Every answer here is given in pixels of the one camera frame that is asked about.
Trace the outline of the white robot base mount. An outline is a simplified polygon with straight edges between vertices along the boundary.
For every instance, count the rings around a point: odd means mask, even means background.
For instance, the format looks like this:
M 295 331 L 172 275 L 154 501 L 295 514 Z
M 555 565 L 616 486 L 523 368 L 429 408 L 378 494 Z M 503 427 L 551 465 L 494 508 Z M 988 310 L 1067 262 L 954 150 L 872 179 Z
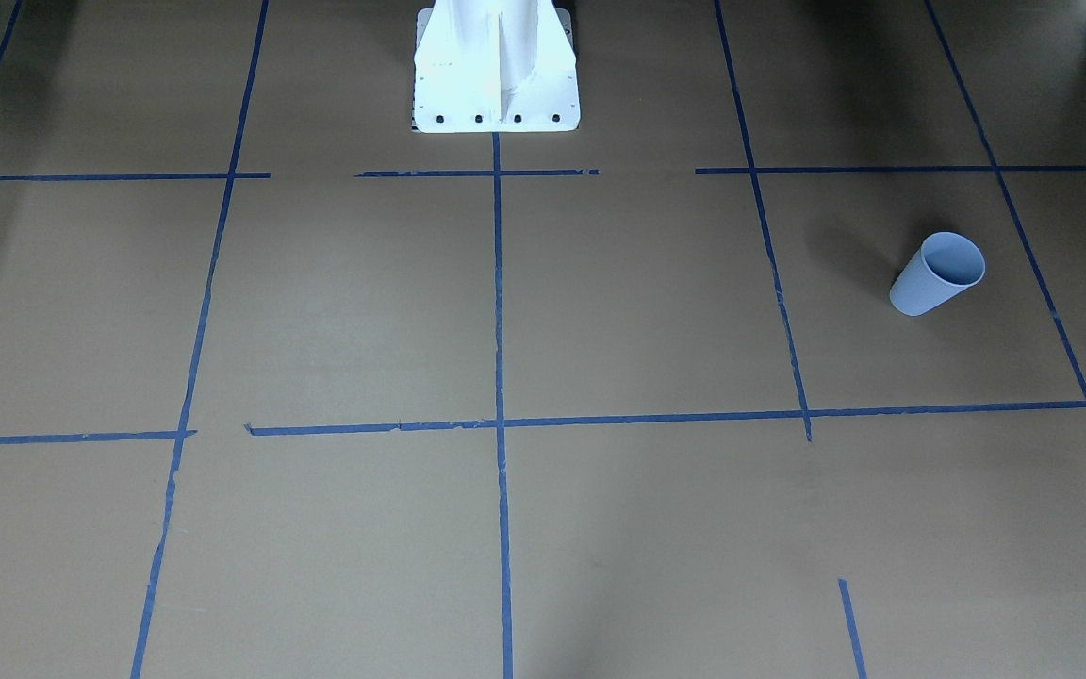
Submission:
M 425 134 L 569 133 L 581 123 L 570 1 L 435 1 L 415 34 Z

